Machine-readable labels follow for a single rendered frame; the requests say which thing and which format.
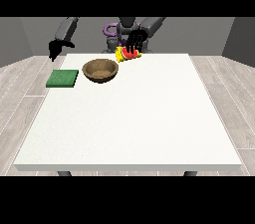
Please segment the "green square pad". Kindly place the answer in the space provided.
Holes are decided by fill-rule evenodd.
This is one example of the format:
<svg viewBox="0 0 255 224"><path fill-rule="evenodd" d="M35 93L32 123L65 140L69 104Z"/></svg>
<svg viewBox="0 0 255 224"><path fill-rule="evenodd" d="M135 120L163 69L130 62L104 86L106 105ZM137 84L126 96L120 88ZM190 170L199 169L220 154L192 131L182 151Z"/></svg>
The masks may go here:
<svg viewBox="0 0 255 224"><path fill-rule="evenodd" d="M78 70L54 70L47 83L47 88L72 88L75 85Z"/></svg>

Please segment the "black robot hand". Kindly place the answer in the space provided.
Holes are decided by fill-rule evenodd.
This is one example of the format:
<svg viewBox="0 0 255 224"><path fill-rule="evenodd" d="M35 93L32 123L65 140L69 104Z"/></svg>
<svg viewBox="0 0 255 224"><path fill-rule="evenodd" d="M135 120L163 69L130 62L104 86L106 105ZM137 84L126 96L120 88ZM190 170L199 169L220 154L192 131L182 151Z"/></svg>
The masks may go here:
<svg viewBox="0 0 255 224"><path fill-rule="evenodd" d="M133 53L133 50L141 52L142 43L147 38L147 32L145 30L133 30L129 33L126 48L128 53Z"/></svg>
<svg viewBox="0 0 255 224"><path fill-rule="evenodd" d="M49 58L55 61L56 58L61 54L63 47L74 48L75 45L69 41L53 40L49 43Z"/></svg>

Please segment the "yellow cup with melon print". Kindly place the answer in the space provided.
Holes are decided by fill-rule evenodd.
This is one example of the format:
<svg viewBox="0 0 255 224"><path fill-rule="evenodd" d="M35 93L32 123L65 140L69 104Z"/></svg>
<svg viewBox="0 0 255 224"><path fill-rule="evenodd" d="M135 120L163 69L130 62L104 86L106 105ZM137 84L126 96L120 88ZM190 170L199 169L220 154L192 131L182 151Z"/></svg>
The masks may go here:
<svg viewBox="0 0 255 224"><path fill-rule="evenodd" d="M116 47L116 59L119 63L127 60L136 59L140 56L141 53L138 50L128 52L126 47Z"/></svg>

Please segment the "brown wooden bowl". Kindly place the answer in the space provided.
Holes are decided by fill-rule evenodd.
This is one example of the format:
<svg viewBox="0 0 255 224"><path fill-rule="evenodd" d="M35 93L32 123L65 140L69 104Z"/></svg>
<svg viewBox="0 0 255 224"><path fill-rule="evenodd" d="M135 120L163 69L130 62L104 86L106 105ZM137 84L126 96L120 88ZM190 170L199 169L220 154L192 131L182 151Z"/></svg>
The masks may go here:
<svg viewBox="0 0 255 224"><path fill-rule="evenodd" d="M119 65L110 59L94 59L85 63L82 71L90 81L103 84L116 76Z"/></svg>

